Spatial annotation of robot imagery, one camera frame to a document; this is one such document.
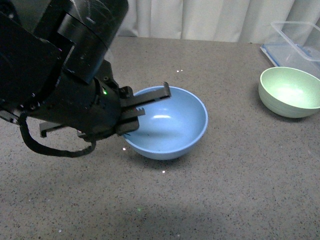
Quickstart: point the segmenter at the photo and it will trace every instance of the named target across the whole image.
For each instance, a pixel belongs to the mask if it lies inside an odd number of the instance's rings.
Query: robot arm
[[[0,0],[0,118],[20,126],[30,149],[64,157],[90,153],[97,140],[138,129],[145,112],[137,106],[170,97],[167,83],[134,96],[129,86],[119,87],[104,60],[127,10],[127,0],[52,0],[31,33],[13,5]],[[92,145],[78,152],[42,146],[30,136],[27,117],[46,121],[42,137],[71,127]]]

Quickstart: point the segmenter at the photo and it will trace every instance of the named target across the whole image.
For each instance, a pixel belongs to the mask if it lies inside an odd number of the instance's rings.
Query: table surface
[[[262,104],[260,74],[272,64],[259,47],[114,40],[121,87],[166,81],[205,104],[206,133],[176,160],[145,158],[115,135],[83,157],[43,156],[0,121],[0,239],[320,239],[320,115],[289,119]],[[47,146],[87,145],[74,129],[42,139],[39,121],[29,124]]]

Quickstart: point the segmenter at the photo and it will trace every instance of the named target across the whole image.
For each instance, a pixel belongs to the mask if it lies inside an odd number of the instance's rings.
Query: green bowl
[[[320,80],[291,67],[272,67],[260,76],[259,96],[272,112],[303,118],[320,110]]]

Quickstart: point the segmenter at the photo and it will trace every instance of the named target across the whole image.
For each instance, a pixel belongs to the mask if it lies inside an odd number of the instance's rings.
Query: light blue bowl
[[[154,86],[135,95],[162,88]],[[170,86],[171,98],[144,105],[139,129],[124,135],[139,154],[155,160],[171,160],[191,151],[204,135],[208,113],[201,100],[191,92]]]

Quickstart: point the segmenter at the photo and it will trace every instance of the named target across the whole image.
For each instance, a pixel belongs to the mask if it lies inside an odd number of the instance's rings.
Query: white curtain
[[[263,44],[272,21],[320,26],[320,0],[128,0],[120,36]]]

